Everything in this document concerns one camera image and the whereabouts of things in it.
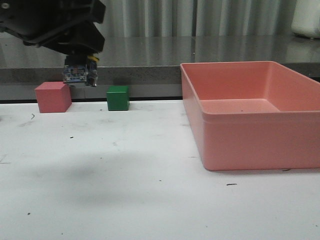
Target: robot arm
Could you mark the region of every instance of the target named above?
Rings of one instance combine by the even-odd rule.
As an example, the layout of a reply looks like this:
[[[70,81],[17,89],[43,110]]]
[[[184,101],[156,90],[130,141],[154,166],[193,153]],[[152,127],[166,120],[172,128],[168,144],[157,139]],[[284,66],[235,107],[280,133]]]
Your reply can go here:
[[[105,38],[94,23],[103,22],[105,11],[99,0],[0,0],[0,32],[69,55],[64,82],[95,87],[93,54],[103,50]]]

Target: block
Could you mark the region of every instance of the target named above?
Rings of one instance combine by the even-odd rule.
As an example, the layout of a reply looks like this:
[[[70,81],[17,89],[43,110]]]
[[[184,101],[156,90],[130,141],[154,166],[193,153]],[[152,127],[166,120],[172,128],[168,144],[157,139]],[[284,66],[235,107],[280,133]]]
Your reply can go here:
[[[106,100],[109,111],[128,111],[129,110],[129,87],[110,86],[106,92]]]
[[[46,81],[34,91],[40,113],[64,113],[72,103],[70,88],[62,81]]]

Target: white container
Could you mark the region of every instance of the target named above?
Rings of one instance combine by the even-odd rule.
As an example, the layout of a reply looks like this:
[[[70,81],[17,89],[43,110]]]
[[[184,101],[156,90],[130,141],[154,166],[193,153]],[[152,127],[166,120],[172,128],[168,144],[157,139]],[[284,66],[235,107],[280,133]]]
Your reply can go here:
[[[297,0],[291,30],[308,38],[320,38],[320,0]]]

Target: red cube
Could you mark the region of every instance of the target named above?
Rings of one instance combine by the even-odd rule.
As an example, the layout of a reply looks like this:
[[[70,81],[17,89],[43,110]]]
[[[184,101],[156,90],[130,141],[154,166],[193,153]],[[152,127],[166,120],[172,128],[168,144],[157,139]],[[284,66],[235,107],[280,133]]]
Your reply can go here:
[[[71,105],[70,88],[62,81],[46,81],[35,88],[40,113],[64,113]]]

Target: table surface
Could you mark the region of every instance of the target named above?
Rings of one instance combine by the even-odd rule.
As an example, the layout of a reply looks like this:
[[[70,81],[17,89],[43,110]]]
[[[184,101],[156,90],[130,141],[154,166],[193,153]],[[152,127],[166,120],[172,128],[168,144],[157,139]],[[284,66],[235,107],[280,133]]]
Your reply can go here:
[[[320,239],[320,169],[208,171],[182,101],[2,104],[0,132],[2,240]]]

